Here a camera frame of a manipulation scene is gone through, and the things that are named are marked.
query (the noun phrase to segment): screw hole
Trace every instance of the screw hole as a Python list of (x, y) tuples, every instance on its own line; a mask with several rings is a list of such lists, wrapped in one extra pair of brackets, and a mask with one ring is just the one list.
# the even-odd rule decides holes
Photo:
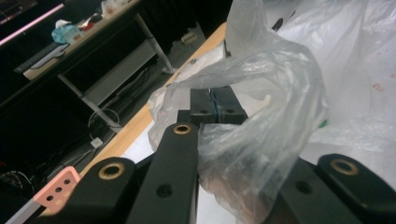
[(359, 173), (359, 168), (353, 162), (343, 159), (333, 160), (331, 166), (334, 170), (344, 175), (357, 175)]
[(296, 183), (296, 188), (303, 194), (311, 194), (312, 193), (312, 187), (304, 181), (298, 181)]
[(105, 169), (106, 175), (114, 175), (120, 171), (120, 168), (117, 166), (110, 166)]
[(121, 162), (112, 162), (100, 169), (99, 177), (104, 180), (111, 180), (119, 177), (124, 172), (124, 165)]
[(169, 184), (163, 184), (157, 188), (157, 196), (160, 198), (169, 198), (172, 194), (173, 188)]
[(177, 134), (186, 134), (189, 132), (191, 132), (191, 127), (186, 124), (177, 125), (174, 128), (174, 133), (177, 133)]

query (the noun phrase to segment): clear plastic bag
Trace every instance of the clear plastic bag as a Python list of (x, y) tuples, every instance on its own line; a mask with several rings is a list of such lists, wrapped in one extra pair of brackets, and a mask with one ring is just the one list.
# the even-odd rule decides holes
[(278, 34), (311, 49), (329, 96), (329, 123), (396, 124), (396, 2), (305, 0)]
[(370, 117), (336, 123), (317, 130), (300, 155), (314, 164), (323, 155), (354, 158), (396, 189), (396, 129)]
[(177, 111), (190, 108), (190, 89), (230, 85), (249, 119), (203, 128), (199, 175), (202, 186), (243, 223), (264, 220), (309, 135), (326, 117), (325, 89), (309, 49), (269, 36), (277, 47), (220, 61), (168, 86), (149, 131), (155, 149)]
[[(188, 63), (184, 64), (180, 69), (177, 77), (173, 82), (183, 81), (189, 77), (194, 76), (199, 71), (209, 66), (212, 63), (216, 63), (225, 57), (224, 44), (221, 43), (214, 49), (210, 50), (208, 53), (192, 59)], [(161, 87), (156, 90), (148, 99), (148, 104), (150, 108), (150, 114), (154, 121), (157, 121), (158, 112), (163, 106), (163, 97), (165, 96), (166, 87)]]
[(127, 4), (127, 0), (106, 0), (101, 3), (102, 13), (104, 18), (111, 17), (114, 13), (119, 11), (123, 5)]

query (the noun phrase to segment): black metal bracket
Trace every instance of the black metal bracket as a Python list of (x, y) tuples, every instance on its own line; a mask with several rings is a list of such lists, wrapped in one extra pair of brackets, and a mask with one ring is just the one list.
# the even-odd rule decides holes
[[(166, 129), (155, 155), (138, 164), (121, 158), (100, 161), (81, 179), (59, 214), (35, 222), (195, 223), (196, 126), (240, 124), (247, 117), (231, 87), (191, 90), (191, 109), (178, 111), (177, 123)], [(321, 157), (318, 166), (297, 160), (264, 223), (395, 220), (395, 191), (358, 161), (333, 154)]]

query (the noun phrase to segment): blue object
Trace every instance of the blue object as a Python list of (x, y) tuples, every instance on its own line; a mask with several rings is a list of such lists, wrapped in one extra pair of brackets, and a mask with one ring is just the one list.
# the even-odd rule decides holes
[(60, 43), (60, 44), (71, 44), (74, 42), (74, 37), (79, 35), (80, 31), (79, 29), (74, 26), (67, 24), (65, 26), (56, 28), (55, 30), (52, 31), (52, 38), (55, 42)]

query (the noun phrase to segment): cable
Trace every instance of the cable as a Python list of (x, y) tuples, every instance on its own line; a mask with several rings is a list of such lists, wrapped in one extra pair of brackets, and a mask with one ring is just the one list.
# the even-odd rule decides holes
[(137, 77), (134, 78), (134, 80), (132, 80), (131, 82), (129, 82), (128, 84), (126, 84), (125, 86), (123, 86), (114, 96), (113, 99), (111, 99), (110, 101), (108, 101), (104, 107), (110, 107), (111, 105), (115, 104), (121, 97), (125, 97), (125, 92), (127, 92), (129, 89), (131, 89), (132, 87), (135, 87), (135, 85), (137, 85), (138, 81), (141, 80), (142, 77), (144, 77), (147, 74), (147, 71), (149, 71), (150, 66), (147, 66), (145, 69), (143, 69), (138, 75)]
[[(7, 175), (13, 175), (17, 180), (18, 180), (18, 183), (20, 184), (20, 189), (23, 189), (23, 185), (22, 185), (22, 182), (20, 181), (20, 179), (18, 178), (18, 176), (17, 175), (15, 175), (15, 174), (11, 174), (11, 173), (5, 173), (5, 174), (3, 174), (3, 175), (1, 175), (0, 176), (0, 179), (2, 179), (4, 176), (7, 176)], [(13, 179), (9, 179), (7, 182), (5, 182), (6, 184), (8, 184), (9, 182), (11, 182)]]
[(148, 80), (149, 80), (149, 67), (143, 71), (142, 76), (139, 77), (135, 83), (135, 84), (138, 84), (137, 87), (135, 89), (133, 89), (130, 93), (134, 93), (134, 95), (137, 95), (141, 91), (141, 88), (143, 87), (145, 82)]
[(96, 153), (99, 151), (98, 149), (99, 149), (99, 147), (96, 148), (95, 151), (93, 152), (92, 157), (91, 157), (91, 161), (93, 161), (93, 159), (95, 158)]
[[(112, 110), (112, 109), (107, 109), (107, 108), (102, 109), (102, 111), (110, 111), (110, 112), (114, 113), (114, 114), (116, 115), (116, 117), (117, 117), (117, 124), (120, 124), (120, 117), (119, 117), (119, 115), (117, 114), (116, 111), (114, 111), (114, 110)], [(92, 120), (93, 116), (94, 116), (95, 114), (97, 114), (98, 112), (99, 112), (99, 111), (95, 111), (95, 112), (93, 112), (93, 113), (91, 114), (90, 119), (88, 120), (88, 129), (91, 128), (91, 120)], [(114, 134), (115, 134), (115, 132), (113, 131), (113, 134), (106, 140), (106, 142), (107, 142), (111, 137), (113, 137)]]
[(94, 150), (96, 150), (96, 148), (95, 149), (91, 149), (91, 150), (89, 150), (88, 152), (86, 152), (84, 155), (82, 155), (80, 158), (78, 158), (78, 160), (77, 161), (75, 161), (74, 163), (73, 163), (73, 167), (75, 167), (75, 166), (77, 166), (82, 160), (84, 160), (84, 158), (88, 155), (88, 154), (90, 154), (92, 151), (94, 151)]
[(56, 168), (55, 170), (53, 170), (52, 173), (50, 173), (48, 176), (52, 176), (52, 175), (55, 174), (60, 168), (63, 168), (63, 169), (64, 169), (66, 166), (68, 166), (68, 165), (66, 165), (67, 163), (69, 163), (69, 162), (71, 162), (71, 161), (74, 161), (74, 160), (76, 160), (76, 159), (79, 159), (80, 157), (85, 156), (85, 154), (88, 154), (88, 153), (94, 151), (95, 149), (96, 149), (96, 148), (93, 148), (93, 149), (91, 149), (91, 150), (88, 150), (87, 152), (81, 153), (81, 154), (79, 154), (78, 156), (73, 157), (72, 159), (70, 159), (70, 160), (68, 160), (68, 161), (66, 161), (66, 162), (64, 162), (64, 163), (62, 163), (58, 168)]
[(35, 187), (33, 187), (32, 182), (31, 182), (31, 181), (29, 180), (29, 178), (28, 178), (24, 173), (22, 173), (22, 172), (19, 172), (19, 171), (8, 171), (7, 173), (1, 175), (1, 176), (0, 176), (0, 179), (3, 178), (5, 175), (9, 175), (9, 174), (14, 174), (14, 175), (21, 175), (21, 176), (23, 176), (23, 178), (26, 179), (26, 181), (29, 183), (30, 187), (32, 188), (33, 195), (35, 195)]

